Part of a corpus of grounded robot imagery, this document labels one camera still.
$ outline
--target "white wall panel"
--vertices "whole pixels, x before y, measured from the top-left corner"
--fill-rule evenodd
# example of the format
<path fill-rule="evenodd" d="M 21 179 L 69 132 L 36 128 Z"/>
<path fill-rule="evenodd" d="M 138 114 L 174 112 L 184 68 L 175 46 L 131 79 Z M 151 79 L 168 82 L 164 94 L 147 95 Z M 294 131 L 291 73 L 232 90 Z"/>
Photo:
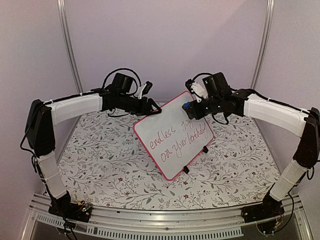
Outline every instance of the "white wall panel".
<path fill-rule="evenodd" d="M 157 100 L 185 91 L 199 72 L 223 72 L 232 87 L 248 88 L 266 7 L 254 0 L 66 1 L 83 88 L 100 87 L 120 67 L 152 81 Z"/>
<path fill-rule="evenodd" d="M 56 1 L 0 1 L 0 73 L 0 239 L 17 240 L 43 189 L 30 153 L 19 149 L 31 102 L 76 93 Z M 73 123 L 55 128 L 57 152 Z"/>
<path fill-rule="evenodd" d="M 297 107 L 320 109 L 320 2 L 275 1 L 267 51 L 257 90 Z M 291 161 L 299 139 L 260 122 L 281 171 Z M 320 164 L 312 181 L 303 179 L 299 195 L 314 239 L 320 236 Z"/>

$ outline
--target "whiteboard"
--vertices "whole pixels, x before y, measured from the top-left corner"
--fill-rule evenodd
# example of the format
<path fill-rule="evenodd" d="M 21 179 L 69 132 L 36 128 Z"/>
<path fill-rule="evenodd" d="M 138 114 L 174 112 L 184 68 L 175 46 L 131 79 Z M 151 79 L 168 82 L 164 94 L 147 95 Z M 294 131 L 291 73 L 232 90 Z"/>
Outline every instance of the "whiteboard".
<path fill-rule="evenodd" d="M 188 91 L 163 105 L 162 113 L 144 117 L 133 130 L 166 180 L 173 180 L 184 166 L 214 139 L 207 121 L 190 120 L 182 105 L 194 99 Z"/>

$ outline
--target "black cable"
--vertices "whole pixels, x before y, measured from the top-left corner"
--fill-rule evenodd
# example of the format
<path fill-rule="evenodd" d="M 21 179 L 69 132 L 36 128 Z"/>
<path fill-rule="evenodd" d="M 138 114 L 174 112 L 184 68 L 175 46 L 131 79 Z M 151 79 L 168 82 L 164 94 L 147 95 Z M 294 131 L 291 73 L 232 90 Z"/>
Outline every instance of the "black cable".
<path fill-rule="evenodd" d="M 31 163 L 32 163 L 34 172 L 37 174 L 38 172 L 37 172 L 37 168 L 36 168 L 36 160 L 35 160 L 35 157 L 33 155 L 31 156 Z"/>
<path fill-rule="evenodd" d="M 47 191 L 47 193 L 48 193 L 48 195 L 49 195 L 49 197 L 51 199 L 52 204 L 54 205 L 55 209 L 58 211 L 58 213 L 61 215 L 62 219 L 64 220 L 64 223 L 65 223 L 64 224 L 64 232 L 66 233 L 66 231 L 67 231 L 66 225 L 68 225 L 68 227 L 70 229 L 70 232 L 72 233 L 72 235 L 74 237 L 74 240 L 78 240 L 78 238 L 77 238 L 77 236 L 76 236 L 76 234 L 75 234 L 70 222 L 66 219 L 65 215 L 61 212 L 61 210 L 60 210 L 60 208 L 59 208 L 59 206 L 58 206 L 58 204 L 56 202 L 56 199 L 51 195 L 51 193 L 49 191 L 49 188 L 48 188 L 48 185 L 46 183 L 44 183 L 44 185 L 45 185 L 45 189 L 46 189 L 46 191 Z"/>
<path fill-rule="evenodd" d="M 127 115 L 129 115 L 130 113 L 126 113 L 126 114 L 122 114 L 122 115 L 116 115 L 116 116 L 113 116 L 113 115 L 111 115 L 111 114 L 107 114 L 108 115 L 108 117 L 110 117 L 110 118 L 119 118 L 119 117 L 124 117 L 124 116 L 127 116 Z"/>
<path fill-rule="evenodd" d="M 82 94 L 79 93 L 79 94 L 74 94 L 74 95 L 70 95 L 70 96 L 57 98 L 57 99 L 52 100 L 52 101 L 44 102 L 43 104 L 44 105 L 49 105 L 49 104 L 57 103 L 57 102 L 60 102 L 60 101 L 63 101 L 63 100 L 73 99 L 73 98 L 76 98 L 76 97 L 81 97 L 81 96 L 86 96 L 86 95 L 91 95 L 91 94 L 96 94 L 96 92 L 95 91 L 87 91 L 87 92 L 84 92 Z"/>
<path fill-rule="evenodd" d="M 23 138 L 22 138 L 22 140 L 21 140 L 21 142 L 20 142 L 20 149 L 23 150 L 23 151 L 27 151 L 27 152 L 31 153 L 33 158 L 36 158 L 36 157 L 37 157 L 36 154 L 35 154 L 32 150 L 27 149 L 27 148 L 24 148 L 22 145 L 24 144 L 24 142 L 25 142 L 25 140 L 26 140 L 26 138 L 27 138 L 28 132 L 29 132 L 29 130 L 30 130 L 30 128 L 31 128 L 31 125 L 32 125 L 33 121 L 35 120 L 35 117 L 37 116 L 37 114 L 38 114 L 38 112 L 39 112 L 39 110 L 40 110 L 41 107 L 42 107 L 42 105 L 38 106 L 38 107 L 35 109 L 35 111 L 33 111 L 33 115 L 32 115 L 32 117 L 31 117 L 30 124 L 29 124 L 29 126 L 27 127 L 27 129 L 25 130 L 25 133 L 24 133 L 24 135 L 23 135 Z"/>
<path fill-rule="evenodd" d="M 220 122 L 218 121 L 214 115 L 212 115 L 213 120 L 215 120 L 218 124 L 222 124 L 222 125 L 228 125 L 229 124 L 229 120 L 226 116 L 224 116 L 225 122 Z"/>
<path fill-rule="evenodd" d="M 111 72 L 105 77 L 105 79 L 104 79 L 104 81 L 103 81 L 103 84 L 102 84 L 102 89 L 105 88 L 106 82 L 107 82 L 108 78 L 109 78 L 112 74 L 114 74 L 114 73 L 116 73 L 116 72 L 119 72 L 119 71 L 122 71 L 122 70 L 129 71 L 129 72 L 133 73 L 133 74 L 136 76 L 136 78 L 138 79 L 138 81 L 139 81 L 139 87 L 141 87 L 141 80 L 140 80 L 140 77 L 138 76 L 138 74 L 137 74 L 135 71 L 133 71 L 132 69 L 130 69 L 130 68 L 121 67 L 121 68 L 118 68 L 118 69 L 115 69 L 115 70 L 111 71 Z"/>
<path fill-rule="evenodd" d="M 112 113 L 108 113 L 108 117 L 110 117 L 110 115 L 113 115 L 115 113 L 116 109 L 113 109 Z"/>
<path fill-rule="evenodd" d="M 307 112 L 307 111 L 304 111 L 304 110 L 302 110 L 302 109 L 300 109 L 300 108 L 298 108 L 298 107 L 292 106 L 292 105 L 290 105 L 290 104 L 288 104 L 288 103 L 281 102 L 281 101 L 278 101 L 278 100 L 274 100 L 274 99 L 270 99 L 270 98 L 268 98 L 268 97 L 265 97 L 265 96 L 263 96 L 262 94 L 260 94 L 259 92 L 257 92 L 257 91 L 254 90 L 254 89 L 247 89 L 247 90 L 248 90 L 248 91 L 251 91 L 252 93 L 258 95 L 260 98 L 262 98 L 262 99 L 264 99 L 264 100 L 267 100 L 267 101 L 269 101 L 269 102 L 271 102 L 271 103 L 275 103 L 275 104 L 279 104 L 279 105 L 282 105 L 282 106 L 285 106 L 285 107 L 289 107 L 289 108 L 291 108 L 291 109 L 294 109 L 294 110 L 297 110 L 297 111 L 299 111 L 299 112 L 302 112 L 302 113 L 304 113 L 304 114 L 308 114 L 308 115 L 309 115 L 309 112 Z"/>
<path fill-rule="evenodd" d="M 291 200 L 292 200 L 292 210 L 291 210 L 290 217 L 289 217 L 288 221 L 285 223 L 285 225 L 283 225 L 282 228 L 275 230 L 274 233 L 278 233 L 278 232 L 280 232 L 282 229 L 284 229 L 284 228 L 288 225 L 288 223 L 290 222 L 292 216 L 294 215 L 295 201 L 294 201 L 294 198 L 291 196 L 290 192 L 288 192 L 288 195 L 289 195 L 289 197 L 290 197 Z"/>
<path fill-rule="evenodd" d="M 312 166 L 312 174 L 311 174 L 311 176 L 309 177 L 309 170 L 308 170 L 306 172 L 306 177 L 307 177 L 308 180 L 311 180 L 314 177 L 314 175 L 315 175 L 315 167 Z"/>
<path fill-rule="evenodd" d="M 133 93 L 126 93 L 125 95 L 126 96 L 133 96 L 133 95 L 135 95 L 136 94 L 136 92 L 138 91 L 138 83 L 137 83 L 137 81 L 135 80 L 135 79 L 133 79 L 133 82 L 134 82 L 134 84 L 135 84 L 135 91 L 133 92 Z"/>
<path fill-rule="evenodd" d="M 199 74 L 197 74 L 193 79 L 192 81 L 195 81 L 198 77 L 200 76 L 211 76 L 213 75 L 212 73 L 209 73 L 209 72 L 201 72 Z M 193 91 L 194 95 L 196 95 L 198 98 L 200 98 L 201 100 L 203 100 L 204 98 L 202 96 L 199 96 L 195 91 Z"/>

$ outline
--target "red handwriting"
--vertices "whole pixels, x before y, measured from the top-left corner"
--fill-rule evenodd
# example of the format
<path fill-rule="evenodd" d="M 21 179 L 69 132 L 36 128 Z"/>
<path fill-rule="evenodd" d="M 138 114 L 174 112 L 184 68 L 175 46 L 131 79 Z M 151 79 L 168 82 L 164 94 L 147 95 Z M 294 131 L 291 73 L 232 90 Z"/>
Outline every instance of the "red handwriting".
<path fill-rule="evenodd" d="M 150 148 L 155 149 L 156 146 L 160 145 L 165 139 L 170 138 L 175 133 L 176 130 L 174 130 L 173 126 L 169 128 L 167 131 L 158 131 L 157 138 L 150 142 Z"/>
<path fill-rule="evenodd" d="M 172 151 L 169 151 L 169 149 L 167 148 L 163 153 L 161 153 L 161 160 L 165 163 L 170 154 L 172 154 Z"/>
<path fill-rule="evenodd" d="M 194 123 L 192 122 L 192 120 L 188 119 L 188 120 L 182 121 L 181 126 L 182 126 L 182 131 L 184 132 L 188 126 L 190 129 L 193 129 Z"/>
<path fill-rule="evenodd" d="M 195 141 L 197 138 L 199 138 L 201 135 L 204 134 L 204 137 L 207 139 L 208 138 L 208 129 L 207 126 L 204 125 L 204 127 L 201 127 L 201 124 L 199 125 L 200 130 L 198 130 L 198 128 L 196 128 L 193 131 L 192 135 L 189 135 L 189 133 L 187 132 L 187 137 L 189 140 L 189 144 L 191 144 L 193 141 Z"/>
<path fill-rule="evenodd" d="M 175 140 L 175 143 L 172 145 L 172 149 L 175 150 L 175 155 L 178 159 L 182 158 L 181 149 L 187 145 L 187 138 L 181 139 L 180 141 Z"/>

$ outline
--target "table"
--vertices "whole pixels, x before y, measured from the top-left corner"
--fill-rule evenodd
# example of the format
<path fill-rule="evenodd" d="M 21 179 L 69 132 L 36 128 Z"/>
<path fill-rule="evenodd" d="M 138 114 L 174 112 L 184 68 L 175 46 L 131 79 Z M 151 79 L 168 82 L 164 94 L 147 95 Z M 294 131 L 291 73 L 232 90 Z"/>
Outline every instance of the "table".
<path fill-rule="evenodd" d="M 231 115 L 222 125 L 207 116 L 215 135 L 209 152 L 167 181 L 133 132 L 139 119 L 106 112 L 80 118 L 58 164 L 73 201 L 139 210 L 230 207 L 261 201 L 280 176 L 253 119 Z"/>

